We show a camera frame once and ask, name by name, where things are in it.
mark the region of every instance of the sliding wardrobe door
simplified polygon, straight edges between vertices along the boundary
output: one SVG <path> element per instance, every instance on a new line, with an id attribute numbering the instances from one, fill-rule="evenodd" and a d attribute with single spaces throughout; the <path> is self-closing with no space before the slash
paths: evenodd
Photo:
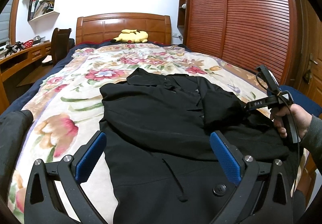
<path id="1" fill-rule="evenodd" d="M 222 59 L 248 70 L 267 65 L 281 79 L 289 45 L 288 0 L 228 0 Z"/>
<path id="2" fill-rule="evenodd" d="M 186 44 L 192 51 L 218 56 L 224 22 L 224 0 L 191 0 Z"/>
<path id="3" fill-rule="evenodd" d="M 285 79 L 296 36 L 292 0 L 189 0 L 186 44 L 247 70 Z"/>

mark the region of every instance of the wooden headboard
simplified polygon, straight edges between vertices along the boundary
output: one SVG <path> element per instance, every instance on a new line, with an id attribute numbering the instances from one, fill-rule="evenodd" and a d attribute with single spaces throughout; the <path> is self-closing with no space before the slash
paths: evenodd
<path id="1" fill-rule="evenodd" d="M 113 39 L 118 37 L 123 29 L 146 31 L 149 41 L 171 44 L 170 16 L 134 12 L 78 17 L 76 44 L 84 41 L 100 43 Z"/>

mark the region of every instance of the cable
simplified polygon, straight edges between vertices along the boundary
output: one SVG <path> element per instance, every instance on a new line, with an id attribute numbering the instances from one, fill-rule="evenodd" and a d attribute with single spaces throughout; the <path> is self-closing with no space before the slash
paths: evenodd
<path id="1" fill-rule="evenodd" d="M 281 95 L 279 95 L 279 94 L 277 95 L 277 94 L 273 93 L 270 89 L 268 89 L 268 87 L 267 87 L 267 88 L 265 88 L 265 87 L 260 83 L 260 81 L 259 81 L 259 79 L 258 79 L 258 72 L 256 73 L 256 80 L 257 80 L 258 84 L 259 84 L 259 85 L 260 85 L 264 90 L 266 90 L 266 91 L 270 92 L 271 94 L 273 94 L 273 95 L 277 96 L 278 98 L 280 98 L 280 99 L 282 100 L 282 102 L 285 104 L 285 106 L 287 107 L 287 109 L 289 110 L 289 114 L 291 115 L 291 117 L 292 117 L 292 121 L 293 121 L 294 126 L 295 126 L 296 137 L 297 137 L 297 169 L 298 169 L 298 167 L 299 167 L 299 165 L 300 165 L 300 143 L 299 143 L 299 141 L 298 141 L 298 139 L 299 139 L 299 134 L 298 134 L 298 129 L 297 129 L 297 126 L 296 126 L 295 118 L 294 118 L 294 116 L 293 116 L 293 114 L 292 114 L 292 112 L 291 112 L 291 109 L 289 108 L 289 106 L 287 105 L 286 101 L 284 100 L 284 98 L 282 98 L 282 96 L 281 96 Z M 296 181 L 297 181 L 297 178 L 295 179 L 295 183 L 294 183 L 294 187 L 293 187 L 292 205 L 293 205 L 293 202 L 294 202 L 294 194 L 295 194 Z"/>

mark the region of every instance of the red basket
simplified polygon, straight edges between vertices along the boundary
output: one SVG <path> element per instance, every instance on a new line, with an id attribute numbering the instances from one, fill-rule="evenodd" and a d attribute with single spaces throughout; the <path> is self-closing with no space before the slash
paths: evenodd
<path id="1" fill-rule="evenodd" d="M 30 48 L 33 45 L 33 40 L 24 42 L 25 49 Z"/>

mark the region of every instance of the blue gripper pad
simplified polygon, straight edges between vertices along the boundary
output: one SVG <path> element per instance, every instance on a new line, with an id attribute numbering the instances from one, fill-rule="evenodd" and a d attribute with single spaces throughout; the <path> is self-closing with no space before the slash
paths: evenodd
<path id="1" fill-rule="evenodd" d="M 240 166 L 235 160 L 229 149 L 220 139 L 217 133 L 213 132 L 210 135 L 210 146 L 215 153 L 221 168 L 225 172 L 225 175 L 229 182 L 234 183 L 236 186 L 242 180 L 240 175 Z"/>
<path id="2" fill-rule="evenodd" d="M 76 165 L 75 180 L 78 184 L 88 180 L 97 161 L 106 147 L 106 143 L 107 139 L 105 133 L 100 132 L 96 140 L 92 143 L 79 163 Z"/>

